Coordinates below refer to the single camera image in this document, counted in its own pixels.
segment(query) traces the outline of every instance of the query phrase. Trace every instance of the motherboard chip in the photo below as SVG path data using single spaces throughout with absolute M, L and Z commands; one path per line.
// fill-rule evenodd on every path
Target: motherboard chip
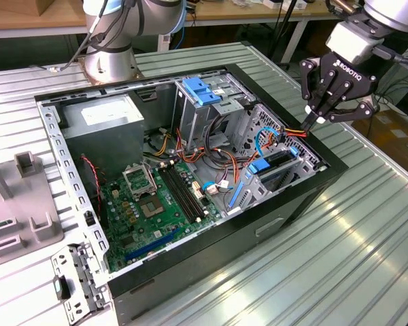
M 121 244 L 124 248 L 127 248 L 128 246 L 132 245 L 135 242 L 135 239 L 133 236 L 127 236 L 126 238 L 121 239 Z
M 147 219 L 165 211 L 157 195 L 144 198 L 139 202 L 143 214 Z

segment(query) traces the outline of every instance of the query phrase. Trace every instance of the metal bracket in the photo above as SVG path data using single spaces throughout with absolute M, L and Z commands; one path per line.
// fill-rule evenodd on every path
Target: metal bracket
M 58 299 L 65 299 L 63 306 L 70 325 L 75 325 L 102 310 L 110 301 L 107 286 L 95 287 L 92 274 L 100 272 L 100 268 L 88 243 L 63 248 L 51 257 L 51 262 L 55 279 L 59 278 L 64 282 L 62 287 L 58 287 L 57 282 L 54 282 L 56 294 L 62 292 L 65 284 L 69 290 L 66 297 L 58 294 Z

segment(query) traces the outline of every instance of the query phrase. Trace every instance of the aluminum table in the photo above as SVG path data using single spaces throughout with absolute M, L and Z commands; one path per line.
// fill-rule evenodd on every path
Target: aluminum table
M 241 43 L 137 56 L 146 76 L 237 63 L 303 119 L 299 85 Z M 0 325 L 66 325 L 50 256 L 83 241 L 33 96 L 89 86 L 78 65 L 60 75 L 0 72 L 0 162 L 31 150 L 46 167 L 62 242 L 0 265 Z M 144 314 L 132 325 L 406 325 L 408 174 L 345 124 L 313 133 L 350 169 L 297 222 Z M 115 325 L 108 308 L 83 326 Z

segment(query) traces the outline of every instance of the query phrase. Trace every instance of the label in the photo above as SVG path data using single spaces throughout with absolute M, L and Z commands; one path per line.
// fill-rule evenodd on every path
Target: label
M 386 115 L 377 115 L 376 118 L 383 124 L 391 124 L 392 120 Z
M 345 71 L 346 73 L 351 75 L 353 78 L 355 78 L 356 80 L 361 82 L 362 76 L 359 75 L 356 71 L 354 71 L 351 67 L 348 67 L 347 65 L 342 63 L 340 60 L 337 60 L 336 62 L 334 62 L 333 66 L 334 67 L 340 67 L 341 69 L 343 69 L 343 71 Z
M 88 126 L 120 119 L 128 114 L 127 109 L 120 107 L 120 105 L 115 106 L 112 103 L 87 107 L 82 110 L 82 116 Z
M 408 137 L 408 135 L 405 134 L 403 132 L 403 130 L 401 130 L 401 129 L 394 129 L 394 130 L 392 130 L 392 132 L 393 132 L 394 136 L 396 136 L 397 138 L 407 138 Z
M 222 95 L 222 94 L 225 94 L 225 92 L 224 92 L 224 90 L 217 89 L 217 90 L 214 90 L 214 91 L 213 91 L 213 94 L 215 94 L 215 95 Z
M 221 188 L 228 188 L 228 185 L 229 185 L 229 182 L 228 182 L 227 180 L 222 180 L 222 181 L 219 183 L 219 186 L 220 186 Z

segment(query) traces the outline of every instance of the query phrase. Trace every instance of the sticker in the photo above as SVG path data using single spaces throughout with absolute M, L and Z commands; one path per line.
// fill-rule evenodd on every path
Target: sticker
M 222 94 L 225 94 L 225 92 L 224 92 L 224 90 L 217 89 L 217 90 L 214 90 L 214 91 L 213 91 L 213 94 L 215 94 L 215 95 L 222 95 Z
M 405 134 L 401 129 L 394 129 L 392 130 L 394 136 L 396 136 L 397 138 L 407 138 L 408 135 Z
M 227 180 L 222 180 L 221 182 L 219 182 L 219 186 L 221 188 L 228 188 L 228 184 L 229 182 Z
M 376 117 L 383 124 L 391 124 L 392 123 L 392 120 L 389 117 L 385 116 L 385 115 L 377 115 Z
M 82 110 L 82 116 L 88 126 L 117 120 L 129 115 L 130 112 L 127 108 L 121 107 L 121 105 L 115 106 L 112 103 L 87 107 Z

